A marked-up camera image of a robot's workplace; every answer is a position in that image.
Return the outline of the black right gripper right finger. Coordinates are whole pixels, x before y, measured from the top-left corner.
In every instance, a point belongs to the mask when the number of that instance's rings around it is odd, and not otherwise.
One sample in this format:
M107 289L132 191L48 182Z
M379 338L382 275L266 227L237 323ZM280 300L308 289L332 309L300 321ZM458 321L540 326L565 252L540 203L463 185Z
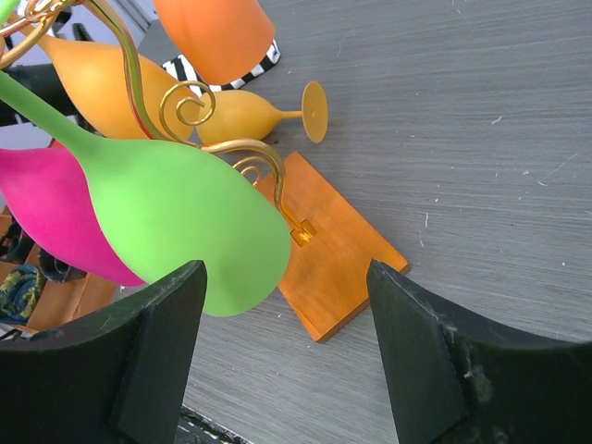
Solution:
M587 443L591 345L509 327L373 261L371 311L402 443Z

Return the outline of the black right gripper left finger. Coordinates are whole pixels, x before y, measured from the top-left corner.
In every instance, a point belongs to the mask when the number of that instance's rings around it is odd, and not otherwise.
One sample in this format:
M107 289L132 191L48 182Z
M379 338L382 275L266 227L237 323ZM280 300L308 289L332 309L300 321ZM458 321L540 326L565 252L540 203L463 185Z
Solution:
M28 340L1 343L4 443L172 443L204 308L191 261Z

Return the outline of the gold wire wine glass rack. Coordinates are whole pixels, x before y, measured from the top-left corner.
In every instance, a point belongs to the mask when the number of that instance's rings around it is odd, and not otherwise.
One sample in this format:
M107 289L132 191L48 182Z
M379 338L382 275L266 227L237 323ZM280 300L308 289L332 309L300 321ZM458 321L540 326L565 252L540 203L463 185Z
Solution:
M25 6L3 2L2 33L19 31L25 39L2 56L2 64L10 64L39 46L42 37L51 36L50 28L65 8L63 1L30 1ZM228 89L211 87L197 77L172 77L191 84L201 107L196 121L178 116L192 127L188 140L200 147L213 145L203 144L197 134L197 126L213 114L202 97L212 99L215 92ZM371 261L387 262L400 271L406 271L408 263L300 154L282 157L276 152L286 172L282 206L291 248L288 268L274 290L282 292L311 337L323 341L367 305L365 276Z

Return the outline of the green plastic wine glass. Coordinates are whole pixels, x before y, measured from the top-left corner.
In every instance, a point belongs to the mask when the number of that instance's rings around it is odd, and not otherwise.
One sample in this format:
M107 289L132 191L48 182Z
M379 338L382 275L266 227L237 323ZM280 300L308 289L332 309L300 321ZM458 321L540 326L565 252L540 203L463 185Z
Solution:
M254 139L200 147L176 134L165 114L171 96L179 99L173 107L177 116L199 104L187 81L156 96L160 114L151 119L140 58L126 25L106 1L86 7L117 36L104 71L124 82L122 104L142 137L113 139L99 125L82 129L7 75L1 78L2 100L73 154L107 242L137 276L154 283L201 260L209 315L253 308L278 285L290 260L281 157Z

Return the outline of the magenta plastic wine glass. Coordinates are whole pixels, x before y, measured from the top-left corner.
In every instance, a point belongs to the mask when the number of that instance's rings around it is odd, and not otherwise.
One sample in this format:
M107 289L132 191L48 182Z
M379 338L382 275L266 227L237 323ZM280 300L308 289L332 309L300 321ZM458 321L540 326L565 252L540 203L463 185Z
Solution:
M124 287L144 283L107 242L82 169L61 144L3 148L1 194L27 234L56 259Z

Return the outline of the yellow plastic wine glass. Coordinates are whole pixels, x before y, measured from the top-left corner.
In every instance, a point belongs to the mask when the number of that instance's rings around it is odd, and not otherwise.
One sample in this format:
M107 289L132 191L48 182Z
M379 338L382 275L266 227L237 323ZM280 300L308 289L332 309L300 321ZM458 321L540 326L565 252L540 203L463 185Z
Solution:
M197 126L201 142L210 145L230 140L264 139L282 121L298 119L311 142L320 143L327 134L329 108L321 84L311 81L302 92L301 108L284 111L262 96L243 90L215 92L212 99L203 96L213 114Z

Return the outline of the yellow-orange plastic wine glass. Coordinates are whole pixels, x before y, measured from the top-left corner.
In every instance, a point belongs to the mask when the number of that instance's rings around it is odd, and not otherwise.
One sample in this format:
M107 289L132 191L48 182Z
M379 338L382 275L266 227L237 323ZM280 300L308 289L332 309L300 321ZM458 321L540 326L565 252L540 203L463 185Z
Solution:
M123 54L117 45L108 43L66 41L45 35L39 46L52 60L58 78L68 97L100 133L114 139L144 139L130 107L126 89ZM143 99L149 118L159 130L163 126L158 111L165 93L174 88L166 100L165 117L169 127L183 139L188 139L192 127L177 116L176 105L182 99L191 100L181 108L182 115L196 121L201 107L197 96L178 82L156 63L140 56Z

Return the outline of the orange plastic wine glass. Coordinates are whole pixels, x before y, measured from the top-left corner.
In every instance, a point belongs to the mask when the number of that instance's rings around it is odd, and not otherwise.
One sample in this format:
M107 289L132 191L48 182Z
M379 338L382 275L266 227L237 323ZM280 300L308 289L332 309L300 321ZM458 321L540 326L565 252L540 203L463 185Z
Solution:
M228 84L266 56L273 21L255 0L160 0L157 16L202 80Z

